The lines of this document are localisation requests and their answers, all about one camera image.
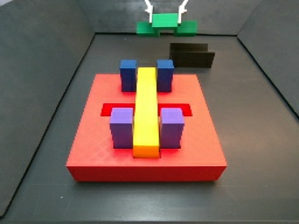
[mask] red platform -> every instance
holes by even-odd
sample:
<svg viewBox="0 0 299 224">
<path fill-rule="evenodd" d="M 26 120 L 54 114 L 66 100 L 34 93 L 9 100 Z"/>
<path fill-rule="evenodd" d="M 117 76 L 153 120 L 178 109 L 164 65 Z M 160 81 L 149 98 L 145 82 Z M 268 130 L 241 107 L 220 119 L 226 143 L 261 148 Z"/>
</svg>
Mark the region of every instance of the red platform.
<svg viewBox="0 0 299 224">
<path fill-rule="evenodd" d="M 120 77 L 98 74 L 93 80 L 66 167 L 77 181 L 212 181 L 226 167 L 220 142 L 196 75 L 174 75 L 172 92 L 158 93 L 164 104 L 189 104 L 181 148 L 161 149 L 160 158 L 133 158 L 132 150 L 113 149 L 104 103 L 134 104 L 134 93 L 121 93 Z"/>
</svg>

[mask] toy block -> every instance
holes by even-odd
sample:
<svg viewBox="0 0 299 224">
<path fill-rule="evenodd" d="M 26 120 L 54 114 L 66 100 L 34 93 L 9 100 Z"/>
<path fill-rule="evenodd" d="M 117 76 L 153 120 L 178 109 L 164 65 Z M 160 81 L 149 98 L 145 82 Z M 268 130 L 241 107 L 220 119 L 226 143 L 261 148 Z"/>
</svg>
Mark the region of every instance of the toy block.
<svg viewBox="0 0 299 224">
<path fill-rule="evenodd" d="M 180 149 L 182 135 L 182 111 L 180 108 L 161 108 L 160 148 Z"/>
<path fill-rule="evenodd" d="M 137 68 L 137 83 L 134 94 L 133 157 L 160 157 L 156 73 L 153 67 Z"/>
<path fill-rule="evenodd" d="M 174 74 L 172 92 L 157 93 L 158 104 L 190 105 L 181 133 L 181 148 L 160 149 L 158 158 L 133 158 L 114 150 L 104 103 L 134 103 L 136 93 L 121 93 L 116 75 L 97 74 L 70 146 L 66 168 L 76 181 L 213 181 L 226 167 L 217 133 L 196 74 Z"/>
<path fill-rule="evenodd" d="M 133 109 L 112 108 L 109 130 L 114 149 L 133 147 Z"/>
<path fill-rule="evenodd" d="M 148 22 L 136 23 L 136 34 L 144 37 L 158 37 L 160 32 L 152 27 Z"/>
<path fill-rule="evenodd" d="M 174 37 L 193 37 L 197 33 L 197 21 L 182 21 L 173 30 Z"/>
<path fill-rule="evenodd" d="M 121 79 L 121 91 L 136 91 L 136 60 L 121 59 L 120 61 L 120 79 Z"/>
<path fill-rule="evenodd" d="M 173 28 L 177 27 L 177 19 L 178 19 L 177 13 L 153 14 L 152 27 L 158 30 L 161 29 L 172 30 Z"/>
<path fill-rule="evenodd" d="M 156 90 L 157 92 L 172 92 L 172 81 L 173 81 L 173 62 L 170 59 L 158 59 L 156 61 L 157 70 L 157 81 Z"/>
</svg>

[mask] gray floor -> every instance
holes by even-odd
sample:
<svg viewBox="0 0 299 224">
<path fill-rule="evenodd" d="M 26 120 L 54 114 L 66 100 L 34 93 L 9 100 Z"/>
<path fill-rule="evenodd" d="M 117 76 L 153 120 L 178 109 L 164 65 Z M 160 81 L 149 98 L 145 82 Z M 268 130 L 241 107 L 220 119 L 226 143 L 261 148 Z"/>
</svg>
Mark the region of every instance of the gray floor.
<svg viewBox="0 0 299 224">
<path fill-rule="evenodd" d="M 64 167 L 94 74 L 153 66 L 170 42 L 208 43 L 198 75 L 228 169 L 212 183 L 76 183 Z M 299 221 L 299 125 L 233 37 L 97 35 L 2 221 Z"/>
</svg>

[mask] navy blue block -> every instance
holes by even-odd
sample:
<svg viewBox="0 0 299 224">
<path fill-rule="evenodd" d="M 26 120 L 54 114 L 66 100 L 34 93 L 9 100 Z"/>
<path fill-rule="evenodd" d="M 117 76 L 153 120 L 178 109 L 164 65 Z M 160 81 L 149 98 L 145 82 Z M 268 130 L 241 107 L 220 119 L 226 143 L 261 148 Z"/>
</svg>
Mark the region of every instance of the navy blue block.
<svg viewBox="0 0 299 224">
<path fill-rule="evenodd" d="M 180 108 L 161 108 L 160 148 L 180 149 L 182 135 L 182 111 Z"/>
<path fill-rule="evenodd" d="M 109 130 L 114 149 L 133 148 L 133 109 L 112 108 Z"/>
<path fill-rule="evenodd" d="M 120 79 L 121 79 L 121 91 L 136 91 L 136 60 L 121 59 L 120 61 Z"/>
<path fill-rule="evenodd" d="M 156 61 L 156 73 L 156 91 L 172 92 L 173 61 L 170 59 L 158 59 Z"/>
</svg>

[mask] yellow block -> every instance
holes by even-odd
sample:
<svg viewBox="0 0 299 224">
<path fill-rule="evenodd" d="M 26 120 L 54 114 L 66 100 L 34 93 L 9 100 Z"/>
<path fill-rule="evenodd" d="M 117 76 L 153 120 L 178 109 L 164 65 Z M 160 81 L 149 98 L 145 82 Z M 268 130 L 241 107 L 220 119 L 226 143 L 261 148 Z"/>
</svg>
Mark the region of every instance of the yellow block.
<svg viewBox="0 0 299 224">
<path fill-rule="evenodd" d="M 133 157 L 158 158 L 158 120 L 154 67 L 137 68 Z"/>
</svg>

